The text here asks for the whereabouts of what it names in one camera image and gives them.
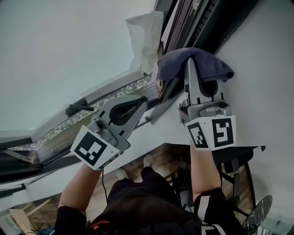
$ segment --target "screw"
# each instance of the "screw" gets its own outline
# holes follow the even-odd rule
[[[227,107],[227,106],[228,106],[227,103],[220,103],[220,104],[219,104],[219,107],[220,107],[220,108],[225,108],[225,107]]]
[[[98,126],[99,128],[103,128],[103,124],[102,124],[100,121],[97,122],[97,126]]]

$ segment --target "cable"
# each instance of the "cable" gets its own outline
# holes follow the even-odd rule
[[[188,174],[188,167],[189,167],[189,163],[187,163],[185,177],[184,177],[184,180],[183,180],[182,186],[180,187],[180,191],[179,191],[179,199],[180,199],[180,202],[181,202],[181,191],[182,191],[183,185],[184,185],[184,183],[185,183],[185,180],[186,180],[186,178],[187,178],[187,174]]]
[[[104,182],[103,182],[103,180],[104,180],[104,168],[103,168],[103,170],[102,170],[102,186],[103,186],[103,188],[104,188],[104,192],[105,192],[106,203],[108,204],[107,192],[106,192],[106,189],[105,189],[105,186],[104,186]]]
[[[43,229],[43,230],[41,231],[40,235],[42,235],[42,233],[43,233],[45,230],[51,228],[51,225],[49,225],[49,224],[47,224],[47,223],[41,223],[40,227],[39,227],[37,230],[32,229],[32,231],[34,231],[34,232],[28,232],[28,233],[26,233],[26,235],[27,235],[27,234],[35,234],[35,232],[41,230],[42,225],[44,225],[44,224],[48,225],[49,227],[46,228],[46,229]]]

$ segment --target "gray cloth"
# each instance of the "gray cloth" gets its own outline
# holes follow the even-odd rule
[[[184,78],[184,66],[189,57],[194,59],[198,74],[203,82],[222,79],[224,82],[234,76],[234,71],[211,53],[190,47],[171,51],[158,62],[158,76],[163,81],[175,77]]]

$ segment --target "shoe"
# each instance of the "shoe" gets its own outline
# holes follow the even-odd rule
[[[122,169],[122,168],[118,168],[115,170],[115,174],[116,174],[116,177],[121,180],[121,179],[124,179],[124,178],[127,178],[128,179],[128,175],[127,173]]]
[[[144,163],[144,167],[152,167],[152,162],[153,162],[153,157],[151,154],[147,154],[144,157],[143,163]]]

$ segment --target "chair leg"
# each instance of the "chair leg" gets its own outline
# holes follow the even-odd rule
[[[28,205],[26,205],[26,206],[23,208],[23,210],[28,209],[31,205],[33,205],[33,203],[29,203]]]
[[[239,207],[237,207],[236,205],[232,206],[232,209],[236,212],[239,212],[240,214],[242,214],[243,216],[249,217],[249,214],[245,213],[244,211],[242,211]]]
[[[220,174],[220,187],[222,187],[222,168],[221,168],[221,163],[218,163],[218,164],[216,165],[216,169],[217,169],[217,171],[218,171],[219,174]]]
[[[45,201],[44,203],[42,203],[41,205],[39,205],[38,207],[36,207],[34,210],[30,211],[29,213],[27,213],[27,217],[32,216],[33,214],[35,214],[37,211],[39,211],[40,209],[42,209],[42,207],[44,207],[46,204],[48,204],[49,202],[51,202],[51,198],[48,199],[47,201]]]
[[[241,177],[239,173],[234,174],[233,196],[240,196],[241,191]]]
[[[222,177],[223,177],[225,180],[229,181],[231,184],[234,184],[234,183],[235,183],[234,178],[231,177],[231,176],[229,176],[228,174],[222,172],[221,175],[222,175]]]
[[[255,208],[256,207],[255,192],[254,192],[253,181],[252,181],[251,171],[250,171],[248,162],[245,163],[244,166],[245,166],[245,170],[246,170],[246,174],[247,174],[247,178],[249,182],[253,208]]]

